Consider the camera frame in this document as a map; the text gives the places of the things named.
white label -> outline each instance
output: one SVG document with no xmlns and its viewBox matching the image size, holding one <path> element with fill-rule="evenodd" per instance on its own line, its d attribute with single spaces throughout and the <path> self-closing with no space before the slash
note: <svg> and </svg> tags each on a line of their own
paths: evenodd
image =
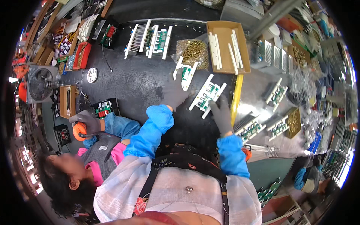
<svg viewBox="0 0 360 225">
<path fill-rule="evenodd" d="M 211 2 L 208 2 L 208 1 L 203 1 L 203 4 L 204 4 L 204 5 L 207 5 L 207 6 L 212 6 L 212 3 L 211 3 Z"/>
</svg>

hand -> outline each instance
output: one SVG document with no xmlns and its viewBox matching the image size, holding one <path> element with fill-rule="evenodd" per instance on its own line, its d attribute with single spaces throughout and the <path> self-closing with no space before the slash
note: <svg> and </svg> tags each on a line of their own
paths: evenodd
<svg viewBox="0 0 360 225">
<path fill-rule="evenodd" d="M 183 69 L 178 69 L 176 80 L 174 80 L 173 74 L 171 73 L 168 82 L 162 89 L 163 100 L 160 104 L 168 105 L 173 108 L 174 111 L 176 111 L 176 108 L 190 96 L 190 90 L 184 91 L 181 87 L 182 73 Z"/>
<path fill-rule="evenodd" d="M 231 115 L 228 106 L 228 99 L 222 95 L 220 96 L 220 108 L 213 100 L 210 100 L 209 105 L 211 107 L 215 123 L 219 128 L 221 136 L 226 137 L 232 135 L 234 133 L 234 129 L 231 125 Z"/>
<path fill-rule="evenodd" d="M 93 118 L 90 112 L 83 110 L 69 118 L 69 122 L 72 123 L 74 127 L 75 122 L 82 122 L 86 125 L 86 133 L 93 134 L 102 130 L 102 126 L 100 125 L 100 120 L 97 118 Z"/>
</svg>

black apron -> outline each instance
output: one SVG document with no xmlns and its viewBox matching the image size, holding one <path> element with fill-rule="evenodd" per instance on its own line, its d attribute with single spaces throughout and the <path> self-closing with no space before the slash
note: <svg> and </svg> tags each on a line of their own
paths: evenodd
<svg viewBox="0 0 360 225">
<path fill-rule="evenodd" d="M 150 174 L 139 194 L 132 216 L 139 215 L 145 211 L 159 169 L 164 167 L 177 167 L 195 170 L 218 180 L 222 194 L 224 225 L 229 225 L 230 217 L 226 190 L 226 175 L 215 165 L 215 162 L 211 162 L 209 159 L 205 159 L 198 154 L 201 154 L 201 152 L 192 146 L 176 144 L 169 155 L 152 159 Z"/>
</svg>

blue arm sleeve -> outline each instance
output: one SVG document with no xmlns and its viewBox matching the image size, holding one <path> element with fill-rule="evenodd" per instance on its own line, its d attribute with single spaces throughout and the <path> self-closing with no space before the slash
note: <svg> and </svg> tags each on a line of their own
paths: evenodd
<svg viewBox="0 0 360 225">
<path fill-rule="evenodd" d="M 245 153 L 241 150 L 243 141 L 235 134 L 217 140 L 220 155 L 220 168 L 226 175 L 250 178 L 245 162 Z"/>
<path fill-rule="evenodd" d="M 174 125 L 172 112 L 166 105 L 153 105 L 147 108 L 148 120 L 140 128 L 138 134 L 130 138 L 124 156 L 149 156 L 155 158 L 155 151 L 160 144 L 161 135 Z"/>
<path fill-rule="evenodd" d="M 140 130 L 140 124 L 138 122 L 122 116 L 116 116 L 114 112 L 107 114 L 104 120 L 105 133 L 121 137 L 121 140 L 130 139 L 131 136 L 139 133 Z M 91 139 L 84 140 L 82 143 L 85 148 L 90 149 L 97 141 L 97 137 L 93 136 Z"/>
<path fill-rule="evenodd" d="M 302 188 L 304 187 L 305 183 L 304 181 L 302 181 L 302 178 L 304 177 L 305 173 L 306 173 L 305 167 L 301 168 L 301 170 L 299 170 L 299 172 L 297 173 L 294 182 L 295 189 L 302 190 Z"/>
</svg>

plastic bag of screws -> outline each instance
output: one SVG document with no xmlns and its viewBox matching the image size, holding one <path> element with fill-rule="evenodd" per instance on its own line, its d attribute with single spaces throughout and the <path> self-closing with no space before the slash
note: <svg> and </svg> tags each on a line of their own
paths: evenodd
<svg viewBox="0 0 360 225">
<path fill-rule="evenodd" d="M 225 3 L 225 0 L 195 0 L 195 1 L 210 9 L 222 9 Z"/>
<path fill-rule="evenodd" d="M 193 66 L 198 62 L 197 69 L 209 71 L 209 52 L 207 34 L 203 34 L 196 39 L 179 40 L 176 43 L 176 53 L 171 55 L 175 63 L 178 62 L 180 56 L 184 57 L 182 64 Z"/>
</svg>

